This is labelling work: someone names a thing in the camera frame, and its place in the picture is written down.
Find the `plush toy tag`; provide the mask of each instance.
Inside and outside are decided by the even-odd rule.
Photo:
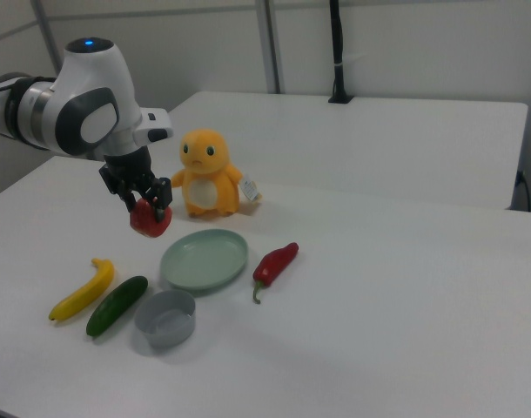
[[[256,183],[250,180],[250,177],[248,177],[248,174],[246,174],[240,181],[239,181],[240,190],[242,190],[242,193],[246,196],[248,200],[250,200],[252,203],[257,202],[261,199],[262,195],[258,192],[258,188],[256,187]]]

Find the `white table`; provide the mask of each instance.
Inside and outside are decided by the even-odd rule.
[[[0,411],[531,418],[531,213],[260,181],[264,201],[225,219],[189,219],[176,193],[170,228],[147,239],[99,166],[53,158],[0,195]],[[96,304],[47,320],[92,257],[114,262],[113,286],[144,274],[155,293],[165,249],[214,227],[247,240],[248,265],[197,299],[184,344],[152,351],[133,309],[95,341]],[[297,259],[254,305],[253,268],[293,240]]]
[[[505,209],[527,110],[516,103],[329,104],[320,96],[200,92],[171,117],[176,141],[201,127],[222,132],[235,165],[258,182]],[[168,144],[155,150],[170,152]],[[178,167],[177,154],[157,160]]]

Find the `pepper stem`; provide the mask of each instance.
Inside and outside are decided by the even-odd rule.
[[[252,297],[254,298],[254,302],[257,303],[258,305],[262,302],[260,299],[256,297],[256,295],[258,294],[258,290],[261,289],[262,287],[264,287],[264,282],[256,281],[256,284],[254,285],[254,295]]]

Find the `light green plate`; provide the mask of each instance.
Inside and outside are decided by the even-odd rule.
[[[180,289],[207,290],[234,279],[247,260],[244,238],[225,229],[208,229],[170,246],[161,259],[161,274]]]

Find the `white wall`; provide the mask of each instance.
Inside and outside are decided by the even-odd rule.
[[[285,93],[331,95],[329,9],[318,3],[274,2]],[[340,8],[344,53],[359,56],[345,60],[346,91],[527,104],[521,168],[531,188],[531,1],[385,3],[393,4]],[[524,206],[518,192],[514,205]]]
[[[79,37],[104,37],[120,48],[142,106],[171,110],[203,90],[272,89],[254,0],[43,5],[60,54]]]
[[[55,75],[29,0],[0,0],[0,75],[13,71]],[[50,156],[0,137],[0,192]]]

